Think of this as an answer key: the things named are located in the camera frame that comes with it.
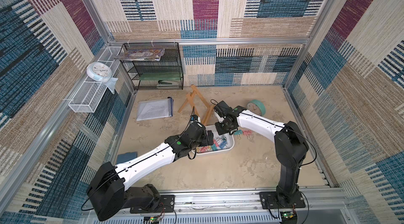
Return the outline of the teal binder clip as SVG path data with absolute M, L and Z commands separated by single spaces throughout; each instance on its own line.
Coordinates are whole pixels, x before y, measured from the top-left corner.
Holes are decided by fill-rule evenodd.
M 238 130 L 236 132 L 234 132 L 234 135 L 238 138 L 241 139 L 242 135 L 243 135 L 243 131 L 242 130 Z

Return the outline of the white plastic storage box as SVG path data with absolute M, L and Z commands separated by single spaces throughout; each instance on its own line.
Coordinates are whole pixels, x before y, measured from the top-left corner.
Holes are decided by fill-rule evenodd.
M 205 147 L 197 147 L 196 154 L 198 156 L 219 154 L 229 152 L 231 149 L 233 149 L 235 145 L 233 135 L 230 135 L 228 133 L 219 135 L 214 125 L 207 126 L 206 129 L 212 131 L 214 135 L 213 144 Z

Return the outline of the pink binder clip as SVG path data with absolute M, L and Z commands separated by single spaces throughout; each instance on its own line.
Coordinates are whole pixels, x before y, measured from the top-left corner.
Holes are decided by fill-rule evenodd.
M 243 130 L 243 135 L 247 137 L 247 139 L 252 139 L 253 132 L 251 130 Z

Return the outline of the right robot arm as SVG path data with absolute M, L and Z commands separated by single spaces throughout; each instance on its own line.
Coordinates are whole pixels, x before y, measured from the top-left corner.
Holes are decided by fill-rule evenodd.
M 276 158 L 280 162 L 280 179 L 274 192 L 259 194 L 263 209 L 305 208 L 306 200 L 299 191 L 298 179 L 309 150 L 308 142 L 298 125 L 290 121 L 280 123 L 256 115 L 244 107 L 229 107 L 224 101 L 212 100 L 219 119 L 215 127 L 219 135 L 233 134 L 239 127 L 256 132 L 275 144 Z

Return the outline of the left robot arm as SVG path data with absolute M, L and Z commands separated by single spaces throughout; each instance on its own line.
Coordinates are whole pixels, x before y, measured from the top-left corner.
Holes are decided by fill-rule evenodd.
M 158 168 L 186 157 L 197 147 L 214 143 L 211 130 L 191 122 L 180 134 L 169 136 L 155 149 L 130 161 L 102 164 L 91 180 L 87 196 L 99 221 L 106 221 L 121 209 L 139 207 L 144 211 L 159 208 L 161 196 L 151 184 L 134 187 L 134 183 Z

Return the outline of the green round alarm clock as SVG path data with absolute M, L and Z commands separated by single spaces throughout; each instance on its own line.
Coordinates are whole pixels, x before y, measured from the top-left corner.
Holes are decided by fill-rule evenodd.
M 264 104 L 256 99 L 248 102 L 246 108 L 249 111 L 251 111 L 252 113 L 259 115 L 259 116 L 264 116 L 266 113 L 266 108 L 265 108 Z

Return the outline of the wooden easel stand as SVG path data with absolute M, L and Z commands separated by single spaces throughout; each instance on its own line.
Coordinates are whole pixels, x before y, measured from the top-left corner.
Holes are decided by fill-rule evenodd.
M 180 106 L 178 112 L 181 113 L 188 105 L 193 109 L 193 113 L 201 118 L 202 124 L 209 125 L 209 121 L 214 112 L 214 105 L 210 104 L 195 85 L 191 85 L 191 92 L 185 96 L 185 101 Z

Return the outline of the black stapler on shelf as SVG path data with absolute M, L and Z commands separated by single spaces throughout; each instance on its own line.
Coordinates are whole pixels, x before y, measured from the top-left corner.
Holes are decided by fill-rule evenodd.
M 159 80 L 158 85 L 159 86 L 178 86 L 179 82 L 172 81 L 172 80 Z

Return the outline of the blue cloth pad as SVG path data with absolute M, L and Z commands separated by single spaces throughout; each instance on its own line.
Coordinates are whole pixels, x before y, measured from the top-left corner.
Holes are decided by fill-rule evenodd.
M 116 164 L 122 164 L 126 163 L 128 161 L 131 161 L 133 159 L 136 159 L 138 157 L 137 152 L 127 152 L 127 153 L 122 153 L 119 154 L 116 158 Z

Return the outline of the black mesh shelf rack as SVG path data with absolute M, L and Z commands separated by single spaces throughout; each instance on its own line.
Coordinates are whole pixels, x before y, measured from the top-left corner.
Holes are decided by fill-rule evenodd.
M 120 60 L 136 91 L 184 88 L 184 71 L 178 43 L 125 43 L 121 47 L 121 51 L 133 49 L 165 49 L 160 61 Z M 177 81 L 179 85 L 159 86 L 159 80 Z

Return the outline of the magazine on shelf top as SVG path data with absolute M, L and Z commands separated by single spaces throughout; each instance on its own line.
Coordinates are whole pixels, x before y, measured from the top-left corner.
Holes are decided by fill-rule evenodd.
M 121 51 L 114 59 L 126 61 L 160 61 L 164 54 L 165 49 L 133 49 Z

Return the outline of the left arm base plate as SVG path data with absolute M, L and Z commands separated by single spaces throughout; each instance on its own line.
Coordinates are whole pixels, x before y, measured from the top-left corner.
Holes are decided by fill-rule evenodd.
M 155 203 L 150 208 L 140 208 L 134 207 L 130 209 L 130 213 L 132 214 L 141 214 L 141 213 L 157 213 L 160 214 L 161 212 L 174 212 L 173 208 L 175 205 L 175 195 L 162 195 L 160 200 Z

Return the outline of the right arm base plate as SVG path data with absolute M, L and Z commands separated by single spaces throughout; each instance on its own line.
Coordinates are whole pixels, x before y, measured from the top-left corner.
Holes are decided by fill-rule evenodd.
M 306 200 L 298 191 L 291 197 L 276 191 L 264 191 L 259 193 L 263 209 L 300 209 L 306 208 Z

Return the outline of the white round wall clock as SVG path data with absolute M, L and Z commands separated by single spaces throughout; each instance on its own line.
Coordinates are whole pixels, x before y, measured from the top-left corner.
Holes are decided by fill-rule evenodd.
M 108 82 L 112 77 L 111 69 L 106 64 L 100 62 L 89 64 L 86 68 L 86 73 L 90 79 L 101 83 Z

